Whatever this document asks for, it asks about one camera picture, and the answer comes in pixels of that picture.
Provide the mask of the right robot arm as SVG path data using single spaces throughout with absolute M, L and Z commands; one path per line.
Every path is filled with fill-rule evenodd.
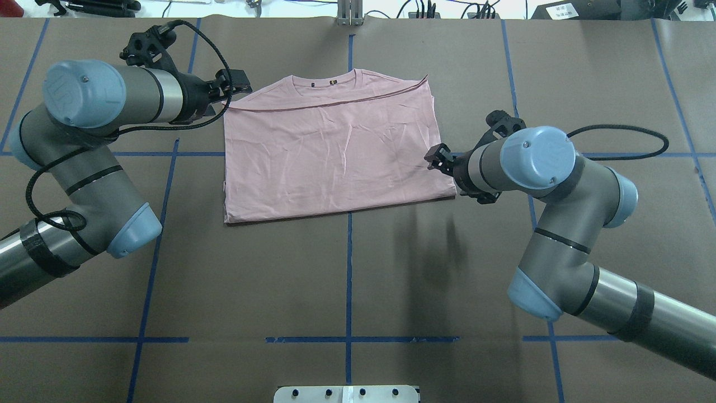
M 505 191 L 544 203 L 508 287 L 515 306 L 548 322 L 569 314 L 714 378 L 713 315 L 589 262 L 599 232 L 624 224 L 636 209 L 638 191 L 627 177 L 578 153 L 552 126 L 480 141 L 459 156 L 440 143 L 425 161 L 480 203 Z

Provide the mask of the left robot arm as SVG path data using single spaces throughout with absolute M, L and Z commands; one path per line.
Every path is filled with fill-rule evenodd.
M 213 103 L 251 90 L 244 71 L 202 80 L 94 59 L 53 64 L 43 102 L 8 136 L 11 153 L 34 170 L 25 190 L 33 218 L 2 239 L 2 308 L 103 252 L 120 259 L 163 232 L 110 143 L 130 129 L 199 128 Z

